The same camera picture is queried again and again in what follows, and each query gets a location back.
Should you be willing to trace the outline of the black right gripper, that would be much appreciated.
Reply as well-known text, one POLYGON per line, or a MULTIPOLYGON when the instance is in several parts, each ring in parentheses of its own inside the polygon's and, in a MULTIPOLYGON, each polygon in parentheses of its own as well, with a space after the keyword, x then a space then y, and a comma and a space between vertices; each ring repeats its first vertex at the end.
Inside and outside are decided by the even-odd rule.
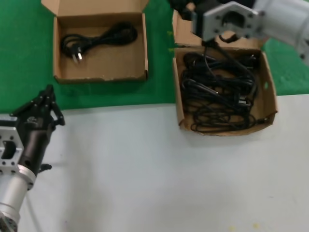
POLYGON ((203 9, 204 0, 168 0, 171 8, 176 10, 182 19, 187 21, 192 21, 192 32, 198 36, 202 37, 203 29, 203 15, 205 10, 203 9), (190 10, 188 4, 193 3, 195 8, 190 10))

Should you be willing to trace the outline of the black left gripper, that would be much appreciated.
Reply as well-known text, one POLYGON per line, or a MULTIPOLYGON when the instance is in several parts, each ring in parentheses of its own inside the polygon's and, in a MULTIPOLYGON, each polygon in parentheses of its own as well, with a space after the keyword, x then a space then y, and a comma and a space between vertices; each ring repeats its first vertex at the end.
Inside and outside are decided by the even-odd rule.
POLYGON ((24 150, 18 164, 37 175, 54 131, 53 121, 55 126, 65 125, 64 116, 56 103, 53 85, 47 85, 36 97, 10 113, 10 116, 20 117, 19 128, 24 150))

